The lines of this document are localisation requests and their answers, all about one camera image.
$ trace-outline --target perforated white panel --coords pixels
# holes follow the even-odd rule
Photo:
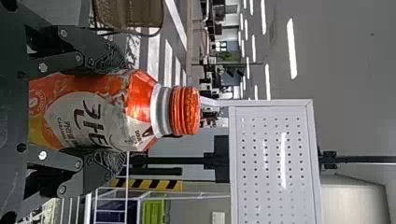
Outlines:
[[[234,107],[237,222],[321,223],[318,176],[305,106]]]

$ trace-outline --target black metal pole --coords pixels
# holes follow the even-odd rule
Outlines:
[[[338,163],[368,163],[368,164],[395,164],[396,156],[337,156],[335,158],[323,158],[321,164]]]
[[[211,64],[200,64],[200,63],[192,63],[192,66],[205,66],[205,65],[227,65],[227,66],[234,66],[234,67],[246,67],[247,63],[211,63]],[[250,63],[249,65],[264,65],[264,63]]]
[[[154,158],[131,158],[131,165],[145,165],[145,164],[171,164],[171,165],[196,165],[206,164],[207,158],[194,157],[154,157]]]
[[[129,175],[183,175],[183,169],[175,168],[129,168]]]

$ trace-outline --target wire rack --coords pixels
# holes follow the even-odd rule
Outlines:
[[[127,154],[126,164],[129,164],[130,153]],[[158,190],[138,190],[128,188],[131,181],[129,169],[126,169],[125,176],[117,176],[117,178],[125,178],[125,187],[101,187],[94,192],[92,198],[93,220],[84,220],[84,224],[126,224],[126,223],[142,223],[143,202],[145,201],[173,201],[173,200],[211,200],[230,198],[229,193],[215,192],[175,192],[175,191],[158,191]],[[135,210],[131,210],[130,202],[135,202]],[[120,209],[102,209],[104,203],[123,203]],[[123,216],[119,221],[98,219],[101,214],[116,213]]]

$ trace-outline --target plastic bottle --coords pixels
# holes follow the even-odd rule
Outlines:
[[[144,151],[167,134],[196,134],[193,87],[167,88],[140,70],[105,76],[55,73],[30,82],[29,140],[53,149]]]

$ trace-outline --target hazard stripe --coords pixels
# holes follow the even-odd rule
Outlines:
[[[125,185],[125,178],[120,178],[116,184],[116,188],[122,188]]]
[[[160,184],[160,180],[152,180],[151,184],[149,184],[149,189],[156,189]]]
[[[143,183],[142,179],[136,179],[136,181],[132,184],[132,188],[138,189],[142,183]]]
[[[173,189],[177,184],[177,180],[170,180],[168,185],[166,186],[167,189]]]
[[[112,187],[125,188],[125,178],[117,178],[111,182]],[[173,190],[182,191],[183,181],[181,180],[144,180],[130,179],[128,181],[131,189],[150,189],[150,190]]]

